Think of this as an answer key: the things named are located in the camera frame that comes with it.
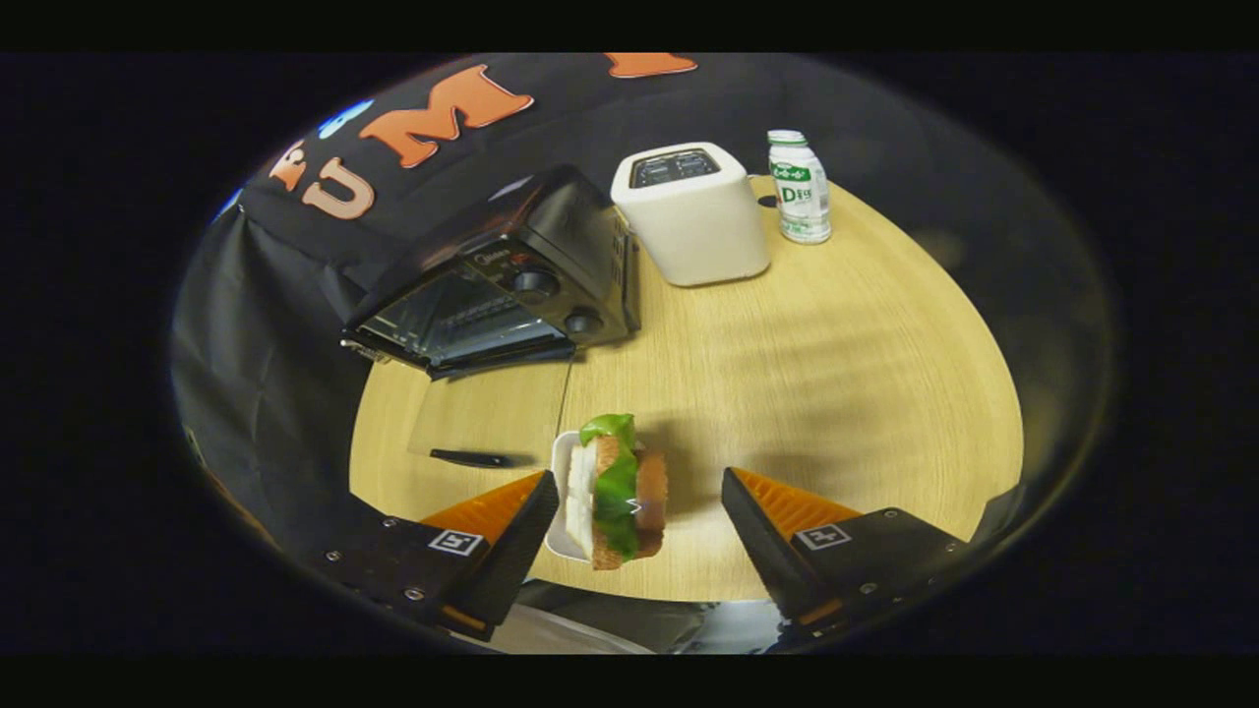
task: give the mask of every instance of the sandwich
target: sandwich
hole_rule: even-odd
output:
[[[638,443],[628,413],[599,416],[579,436],[569,457],[564,532],[596,571],[655,556],[665,542],[665,455]]]

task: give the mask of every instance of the toaster oven handle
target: toaster oven handle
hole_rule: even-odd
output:
[[[524,354],[511,353],[468,362],[467,364],[451,367],[449,369],[429,369],[428,375],[433,380],[441,380],[530,362],[567,362],[573,358],[574,351],[577,351],[577,345],[572,340],[559,339]]]

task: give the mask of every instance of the orange letter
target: orange letter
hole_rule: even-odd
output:
[[[680,74],[697,67],[695,62],[674,57],[667,52],[604,52],[612,59],[608,73],[617,78],[642,78],[645,76]]]
[[[316,181],[306,188],[306,194],[302,194],[302,204],[322,209],[339,219],[350,220],[361,217],[371,208],[371,203],[376,199],[376,193],[368,184],[368,180],[345,169],[341,165],[340,157],[332,157],[325,163],[324,169],[319,171],[319,176],[320,179],[331,179],[344,184],[354,197],[349,202],[341,202],[336,197],[324,191],[324,188]]]
[[[285,154],[279,156],[279,161],[276,163],[274,168],[271,168],[271,173],[267,176],[273,176],[279,181],[285,183],[285,190],[292,191],[297,186],[297,180],[302,179],[302,174],[306,173],[306,152],[298,150],[305,140],[298,140],[297,142],[288,146]]]
[[[443,78],[428,94],[428,108],[390,111],[371,121],[359,137],[375,137],[402,157],[402,166],[414,168],[437,152],[436,142],[413,136],[454,140],[460,123],[454,110],[463,112],[468,127],[485,127],[534,105],[533,96],[516,96],[485,76],[485,64]]]

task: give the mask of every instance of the black knife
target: black knife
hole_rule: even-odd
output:
[[[467,467],[511,467],[511,460],[506,455],[490,455],[487,452],[461,452],[456,450],[433,448],[429,457],[454,462]]]

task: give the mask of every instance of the toaster oven glass door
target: toaster oven glass door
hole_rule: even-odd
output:
[[[363,325],[433,367],[564,334],[510,295],[458,267],[399,299]]]

